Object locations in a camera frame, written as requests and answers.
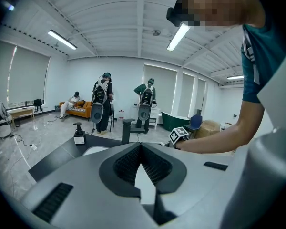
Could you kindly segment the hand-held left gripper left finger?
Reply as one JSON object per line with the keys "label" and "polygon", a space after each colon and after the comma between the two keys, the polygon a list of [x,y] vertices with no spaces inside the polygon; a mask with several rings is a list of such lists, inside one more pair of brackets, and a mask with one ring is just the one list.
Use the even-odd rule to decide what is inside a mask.
{"label": "hand-held left gripper left finger", "polygon": [[116,175],[112,160],[139,146],[73,159],[37,182],[21,203],[50,225],[140,225],[140,192]]}

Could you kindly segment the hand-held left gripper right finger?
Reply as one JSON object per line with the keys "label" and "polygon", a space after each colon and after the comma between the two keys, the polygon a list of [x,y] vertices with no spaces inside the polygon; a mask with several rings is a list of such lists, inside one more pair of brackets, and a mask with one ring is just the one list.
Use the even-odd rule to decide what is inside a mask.
{"label": "hand-held left gripper right finger", "polygon": [[234,156],[196,154],[147,143],[169,163],[171,172],[154,189],[153,216],[140,206],[136,229],[222,229],[228,203],[237,187],[248,152]]}

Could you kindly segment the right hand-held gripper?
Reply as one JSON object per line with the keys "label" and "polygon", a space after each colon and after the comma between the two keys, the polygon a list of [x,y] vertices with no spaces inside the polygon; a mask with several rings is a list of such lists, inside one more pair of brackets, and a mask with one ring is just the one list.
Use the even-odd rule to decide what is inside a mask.
{"label": "right hand-held gripper", "polygon": [[189,139],[189,133],[185,130],[184,127],[174,128],[169,134],[170,148],[176,148],[176,144],[179,141],[186,141]]}

